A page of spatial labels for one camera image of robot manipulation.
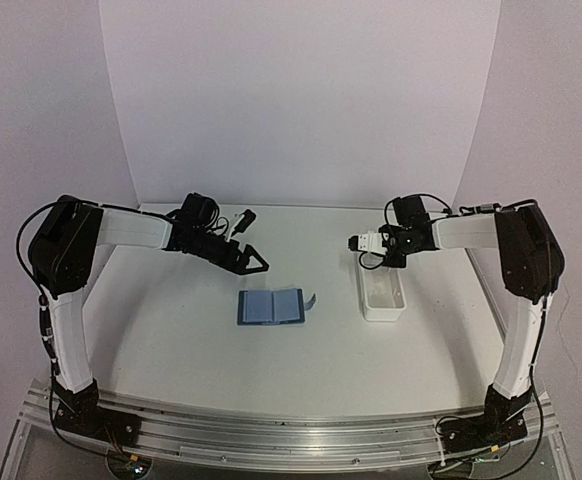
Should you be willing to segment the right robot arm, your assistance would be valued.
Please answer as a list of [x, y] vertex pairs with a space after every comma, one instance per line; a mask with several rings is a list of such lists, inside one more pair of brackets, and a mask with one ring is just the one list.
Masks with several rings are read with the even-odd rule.
[[515, 299], [501, 359], [488, 386], [482, 413], [447, 418], [437, 426], [448, 453], [491, 449], [527, 434], [524, 411], [539, 395], [535, 369], [552, 297], [565, 257], [539, 203], [462, 207], [432, 218], [425, 195], [396, 197], [384, 207], [379, 229], [383, 265], [403, 268], [411, 255], [452, 249], [494, 249], [505, 291]]

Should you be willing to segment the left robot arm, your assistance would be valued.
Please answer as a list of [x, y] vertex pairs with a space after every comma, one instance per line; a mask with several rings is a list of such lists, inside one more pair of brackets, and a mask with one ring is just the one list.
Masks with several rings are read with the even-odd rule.
[[83, 306], [96, 250], [140, 247], [188, 254], [239, 276], [269, 265], [236, 235], [256, 220], [250, 209], [234, 220], [221, 216], [210, 197], [190, 193], [160, 214], [63, 195], [34, 211], [42, 221], [26, 251], [16, 256], [39, 292], [39, 327], [50, 361], [50, 423], [56, 435], [72, 433], [106, 442], [116, 451], [136, 445], [141, 419], [101, 406], [87, 353]]

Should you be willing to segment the white plastic tray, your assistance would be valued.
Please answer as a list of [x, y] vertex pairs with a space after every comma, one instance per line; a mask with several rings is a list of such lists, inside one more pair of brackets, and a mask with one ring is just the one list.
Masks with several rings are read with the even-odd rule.
[[367, 322], [396, 322], [406, 310], [399, 271], [358, 255], [357, 285], [362, 316]]

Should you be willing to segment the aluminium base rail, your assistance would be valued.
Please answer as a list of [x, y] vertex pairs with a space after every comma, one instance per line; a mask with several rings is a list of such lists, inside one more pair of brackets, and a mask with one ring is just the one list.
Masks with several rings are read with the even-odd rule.
[[264, 471], [382, 469], [446, 460], [441, 412], [302, 417], [173, 404], [103, 391], [100, 403], [140, 419], [131, 452]]

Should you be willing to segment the blue leather card holder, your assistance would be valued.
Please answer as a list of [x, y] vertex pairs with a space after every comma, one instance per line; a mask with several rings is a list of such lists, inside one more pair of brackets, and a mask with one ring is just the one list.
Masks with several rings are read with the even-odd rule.
[[317, 300], [308, 299], [299, 288], [283, 290], [242, 290], [238, 295], [239, 326], [281, 326], [304, 324], [306, 313]]

